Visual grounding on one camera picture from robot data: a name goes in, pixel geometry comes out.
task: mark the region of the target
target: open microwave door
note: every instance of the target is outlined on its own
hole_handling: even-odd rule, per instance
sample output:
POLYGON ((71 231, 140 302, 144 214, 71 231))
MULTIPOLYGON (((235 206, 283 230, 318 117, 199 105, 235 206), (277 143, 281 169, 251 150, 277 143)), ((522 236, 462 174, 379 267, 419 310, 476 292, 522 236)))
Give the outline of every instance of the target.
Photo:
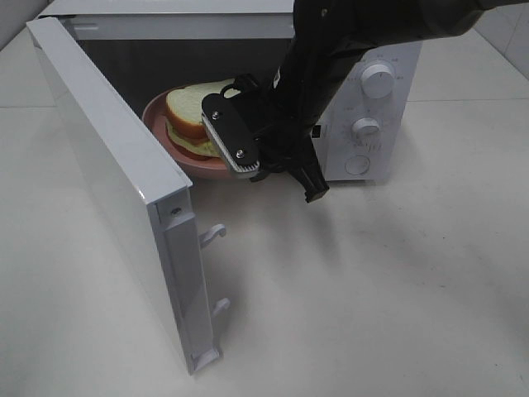
POLYGON ((200 250, 223 226, 198 235, 191 181, 63 25, 27 25, 93 200, 193 373, 219 357, 200 250))

